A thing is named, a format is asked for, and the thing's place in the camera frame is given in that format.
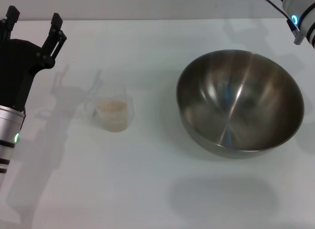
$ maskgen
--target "white table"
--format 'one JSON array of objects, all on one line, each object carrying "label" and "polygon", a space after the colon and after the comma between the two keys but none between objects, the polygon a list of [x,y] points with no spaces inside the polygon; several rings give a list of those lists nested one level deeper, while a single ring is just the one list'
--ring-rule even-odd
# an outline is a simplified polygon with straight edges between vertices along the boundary
[{"label": "white table", "polygon": [[[42,45],[49,27],[19,22],[12,38]],[[29,95],[0,192],[1,229],[315,228],[315,51],[293,44],[284,19],[68,21],[63,31],[56,66]],[[274,60],[303,92],[299,132],[266,155],[217,157],[181,124],[180,73],[223,49]],[[121,133],[86,119],[98,72],[133,99],[135,117]]]}]

